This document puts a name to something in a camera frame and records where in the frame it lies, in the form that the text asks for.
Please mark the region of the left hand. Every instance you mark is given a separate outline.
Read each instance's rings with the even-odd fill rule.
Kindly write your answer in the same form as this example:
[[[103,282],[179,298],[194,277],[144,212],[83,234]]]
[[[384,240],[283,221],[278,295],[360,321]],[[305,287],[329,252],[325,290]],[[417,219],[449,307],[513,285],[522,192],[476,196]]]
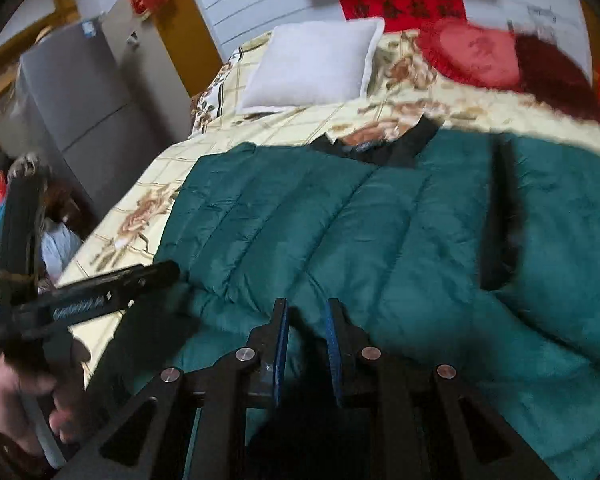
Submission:
[[[23,452],[44,455],[38,425],[65,444],[81,441],[92,429],[83,365],[91,353],[73,339],[71,361],[51,372],[27,370],[0,356],[0,435]]]

